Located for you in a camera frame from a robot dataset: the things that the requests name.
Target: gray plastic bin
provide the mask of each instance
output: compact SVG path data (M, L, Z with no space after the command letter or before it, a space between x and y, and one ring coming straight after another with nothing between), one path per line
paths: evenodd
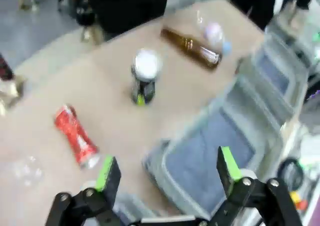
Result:
M290 17L290 12L284 11L275 17L268 25L267 34L277 35L286 45L288 45L309 70L309 74L317 71L320 60L316 58L316 51L319 50L320 43L315 41L315 35L320 32L320 24L313 19L315 16L309 13L301 31L295 32L289 26L281 25Z
M242 76L179 136L156 147L144 167L183 213L210 219L225 199L216 169L219 146L229 146L239 167L262 180L280 160L280 127Z
M254 85L281 126L304 101L308 71L274 34L267 35L257 52L240 61L238 72Z
M137 196L128 193L117 194L112 210L124 226L142 218L157 217ZM99 226L99 224L95 218L89 218L85 221L84 226Z
M307 126L310 134L320 134L320 94L303 105L299 121Z

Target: gray floor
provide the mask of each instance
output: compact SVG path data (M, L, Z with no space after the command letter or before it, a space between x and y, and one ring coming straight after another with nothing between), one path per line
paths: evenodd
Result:
M19 10L18 0L0 0L0 52L16 69L54 39L78 27L57 11L57 0L37 0L38 12ZM202 0L168 0L168 11Z
M57 11L57 0L37 0L38 11L19 10L18 0L0 0L0 52L16 69L54 39L78 27Z

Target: black can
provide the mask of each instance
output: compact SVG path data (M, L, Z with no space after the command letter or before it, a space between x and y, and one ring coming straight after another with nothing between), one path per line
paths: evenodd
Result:
M137 105L146 105L154 98L156 78L160 67L160 60L152 50L140 50L131 67L131 73L134 77L132 100Z

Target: red can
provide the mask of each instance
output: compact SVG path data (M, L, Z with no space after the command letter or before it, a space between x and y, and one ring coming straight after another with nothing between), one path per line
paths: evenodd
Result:
M12 80L14 76L15 75L12 72L11 68L0 53L0 79L3 81Z
M100 158L98 148L81 126L75 109L70 105L64 105L56 114L54 124L68 138L80 167L88 169L94 167Z

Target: white cap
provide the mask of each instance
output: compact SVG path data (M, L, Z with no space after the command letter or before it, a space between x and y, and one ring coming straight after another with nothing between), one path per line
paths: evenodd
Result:
M138 78L153 80L161 70L162 63L157 53L151 49L142 48L134 61L134 71Z

